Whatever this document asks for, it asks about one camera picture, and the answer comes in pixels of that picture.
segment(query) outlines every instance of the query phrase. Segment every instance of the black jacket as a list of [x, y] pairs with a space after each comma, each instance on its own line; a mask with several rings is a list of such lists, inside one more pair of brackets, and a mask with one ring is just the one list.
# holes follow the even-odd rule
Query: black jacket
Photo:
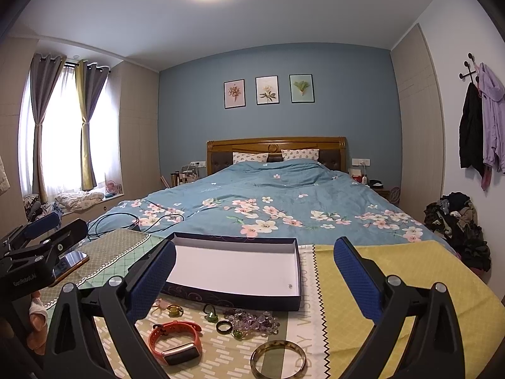
[[460, 122], [461, 168], [474, 167], [484, 175], [484, 127], [482, 122], [482, 98], [479, 90], [470, 83], [466, 92], [463, 116]]

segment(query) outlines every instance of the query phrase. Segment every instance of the orange watch strap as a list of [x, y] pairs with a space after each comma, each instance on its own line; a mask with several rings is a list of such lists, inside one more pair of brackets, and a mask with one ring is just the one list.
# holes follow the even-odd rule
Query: orange watch strap
[[161, 352], [158, 352], [155, 347], [156, 347], [156, 342], [161, 336], [166, 336], [169, 335], [172, 332], [191, 332], [193, 334], [193, 343], [195, 347], [198, 349], [200, 352], [200, 355], [202, 353], [201, 350], [201, 340], [200, 336], [198, 335], [198, 332], [201, 332], [201, 327], [197, 323], [194, 322], [179, 322], [177, 320], [174, 320], [169, 323], [164, 323], [163, 325], [155, 325], [155, 328], [152, 330], [151, 334], [149, 335], [148, 339], [148, 344], [149, 348], [152, 352], [153, 355], [157, 356], [158, 358], [163, 358]]

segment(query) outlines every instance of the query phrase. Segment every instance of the coat rack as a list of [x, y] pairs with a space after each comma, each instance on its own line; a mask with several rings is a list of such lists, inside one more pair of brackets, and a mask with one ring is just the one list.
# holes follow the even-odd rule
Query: coat rack
[[[466, 77], [470, 76], [470, 78], [472, 79], [472, 83], [473, 83], [474, 81], [473, 81], [472, 74], [475, 74], [477, 72], [477, 65], [475, 64], [475, 57], [473, 56], [473, 54], [471, 52], [468, 53], [468, 58], [470, 60], [472, 60], [475, 70], [472, 71], [470, 69], [470, 64], [468, 64], [468, 61], [465, 61], [463, 64], [465, 65], [466, 68], [468, 68], [468, 74], [463, 75], [462, 73], [460, 73], [460, 78], [463, 79], [463, 78], [466, 78]], [[479, 76], [478, 75], [475, 77], [475, 80], [477, 82], [479, 82]]]

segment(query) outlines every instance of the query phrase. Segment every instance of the nightstand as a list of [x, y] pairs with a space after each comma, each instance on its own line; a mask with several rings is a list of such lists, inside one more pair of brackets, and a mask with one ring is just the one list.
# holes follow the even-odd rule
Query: nightstand
[[371, 188], [375, 192], [377, 192], [381, 197], [385, 200], [389, 201], [389, 190], [384, 188]]

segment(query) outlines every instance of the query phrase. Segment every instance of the watch face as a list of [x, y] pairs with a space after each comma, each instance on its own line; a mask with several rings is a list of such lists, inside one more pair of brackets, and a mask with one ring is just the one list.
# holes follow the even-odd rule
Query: watch face
[[193, 343], [163, 352], [163, 357], [168, 365], [178, 365], [179, 363], [188, 362], [199, 356], [200, 352], [198, 352], [198, 349]]

